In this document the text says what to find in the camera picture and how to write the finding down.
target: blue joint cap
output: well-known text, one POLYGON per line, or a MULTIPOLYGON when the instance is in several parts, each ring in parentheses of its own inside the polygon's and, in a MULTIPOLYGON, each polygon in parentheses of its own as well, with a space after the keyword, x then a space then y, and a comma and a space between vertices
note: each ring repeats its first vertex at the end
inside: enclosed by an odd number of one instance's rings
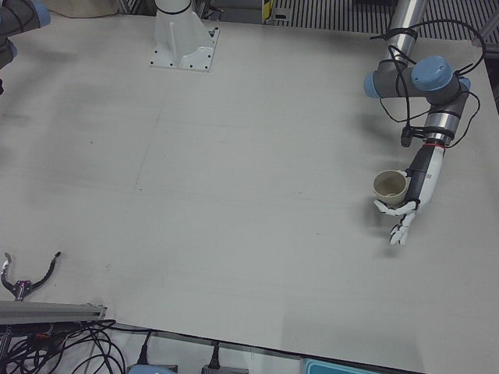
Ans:
POLYGON ((459 78, 459 82, 464 84, 468 90, 471 90, 471 80, 462 76, 461 78, 459 78))
POLYGON ((427 57, 414 66, 411 71, 411 80, 414 86, 422 91, 436 91, 451 82, 451 66, 440 56, 427 57))
POLYGON ((373 97, 375 99, 379 99, 380 95, 376 91, 376 87, 374 86, 374 72, 370 72, 364 78, 364 92, 367 96, 373 97))
POLYGON ((39 0, 32 0, 32 3, 37 11, 40 27, 47 26, 50 23, 50 12, 47 7, 39 2, 39 0))

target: white robotic hand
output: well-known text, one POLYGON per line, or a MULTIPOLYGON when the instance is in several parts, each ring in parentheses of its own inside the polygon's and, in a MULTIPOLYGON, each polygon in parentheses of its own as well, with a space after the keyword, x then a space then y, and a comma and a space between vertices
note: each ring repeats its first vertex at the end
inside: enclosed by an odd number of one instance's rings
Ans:
POLYGON ((414 220, 416 216, 417 204, 415 201, 410 201, 406 203, 404 206, 401 206, 397 209, 392 209, 386 206, 380 200, 374 200, 374 205, 376 205, 377 209, 381 213, 385 213, 388 216, 398 217, 402 216, 400 219, 400 223, 396 224, 390 232, 390 244, 400 244, 404 245, 405 240, 407 239, 407 234, 409 233, 409 226, 414 220))
POLYGON ((421 147, 407 169, 407 175, 411 177, 411 182, 405 195, 404 205, 394 209, 386 206, 380 200, 374 201, 374 205, 381 213, 392 217, 401 217, 400 223, 391 229, 390 244, 405 244, 409 226, 416 213, 419 213, 431 201, 442 169, 444 152, 445 149, 438 144, 426 143, 421 147))

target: robotic arm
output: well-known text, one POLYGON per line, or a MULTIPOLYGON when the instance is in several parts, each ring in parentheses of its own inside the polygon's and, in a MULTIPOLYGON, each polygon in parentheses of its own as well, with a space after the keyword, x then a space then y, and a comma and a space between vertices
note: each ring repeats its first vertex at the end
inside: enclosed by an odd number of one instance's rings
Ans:
MULTIPOLYGON (((17 55, 9 37, 47 26, 50 13, 38 0, 4 0, 0 7, 0 69, 17 55)), ((0 94, 3 94, 0 80, 0 94)))
POLYGON ((426 4, 427 1, 421 0, 398 2, 388 31, 390 57, 364 79, 364 90, 369 97, 425 97, 431 105, 424 127, 407 125, 402 130, 402 146, 409 146, 413 137, 423 139, 423 146, 405 170, 410 183, 404 201, 398 206, 388 206, 380 200, 374 202, 381 213, 401 217, 391 230, 392 245, 405 244, 410 224, 432 199, 445 149, 455 138, 471 86, 469 79, 454 74, 440 56, 430 56, 413 68, 408 67, 410 48, 417 38, 417 33, 409 27, 420 21, 426 4))

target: mug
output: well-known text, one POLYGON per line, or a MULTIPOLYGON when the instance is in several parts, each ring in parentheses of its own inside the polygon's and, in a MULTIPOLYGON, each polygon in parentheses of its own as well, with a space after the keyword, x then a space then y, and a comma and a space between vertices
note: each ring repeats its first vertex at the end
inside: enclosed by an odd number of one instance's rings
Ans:
POLYGON ((378 200, 394 206, 404 201, 409 179, 400 170, 385 170, 376 176, 373 187, 378 200))

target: table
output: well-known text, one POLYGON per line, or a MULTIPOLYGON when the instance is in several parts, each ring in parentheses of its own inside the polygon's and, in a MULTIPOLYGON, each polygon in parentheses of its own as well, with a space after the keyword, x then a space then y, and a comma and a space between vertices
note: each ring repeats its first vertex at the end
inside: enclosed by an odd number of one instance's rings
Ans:
MULTIPOLYGON (((211 72, 180 72, 149 67, 153 25, 54 16, 12 39, 2 250, 12 279, 43 276, 63 252, 29 300, 309 355, 497 372, 499 131, 484 66, 470 75, 482 111, 407 245, 390 247, 397 220, 375 210, 372 181, 406 168, 419 142, 402 149, 401 126, 363 94, 382 42, 218 23, 211 72)), ((413 58, 457 68, 479 52, 421 39, 413 58)), ((388 106, 403 117, 402 101, 388 106)))

